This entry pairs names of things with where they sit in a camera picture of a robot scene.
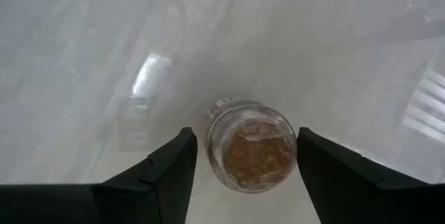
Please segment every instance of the ground spice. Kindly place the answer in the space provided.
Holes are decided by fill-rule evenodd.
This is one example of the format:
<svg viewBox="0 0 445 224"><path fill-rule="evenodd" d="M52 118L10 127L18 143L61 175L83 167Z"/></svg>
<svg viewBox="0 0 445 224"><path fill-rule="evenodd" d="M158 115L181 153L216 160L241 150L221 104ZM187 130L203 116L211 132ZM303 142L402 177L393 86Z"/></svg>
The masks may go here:
<svg viewBox="0 0 445 224"><path fill-rule="evenodd" d="M241 188L259 190L281 182L294 159L289 140L278 126L254 121L234 132L223 162Z"/></svg>

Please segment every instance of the glossy white surface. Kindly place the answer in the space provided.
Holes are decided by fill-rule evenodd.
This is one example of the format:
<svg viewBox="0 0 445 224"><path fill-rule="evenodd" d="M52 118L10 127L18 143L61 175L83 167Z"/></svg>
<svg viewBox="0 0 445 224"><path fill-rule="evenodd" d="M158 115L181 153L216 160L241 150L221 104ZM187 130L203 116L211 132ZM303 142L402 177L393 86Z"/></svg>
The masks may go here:
<svg viewBox="0 0 445 224"><path fill-rule="evenodd" d="M183 126L202 144L226 95L445 182L444 35L445 0L0 0L0 182L100 182ZM297 170L241 195L200 152L189 223L294 220L318 222Z"/></svg>

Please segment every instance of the jar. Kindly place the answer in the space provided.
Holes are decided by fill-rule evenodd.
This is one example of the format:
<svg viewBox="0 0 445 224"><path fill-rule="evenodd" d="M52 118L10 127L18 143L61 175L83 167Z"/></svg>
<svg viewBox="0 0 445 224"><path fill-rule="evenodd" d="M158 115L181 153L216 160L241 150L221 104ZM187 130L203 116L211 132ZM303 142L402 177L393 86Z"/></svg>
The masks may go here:
<svg viewBox="0 0 445 224"><path fill-rule="evenodd" d="M283 182L296 165L296 137L286 118L263 104L225 97L210 112L206 151L218 179L243 193Z"/></svg>

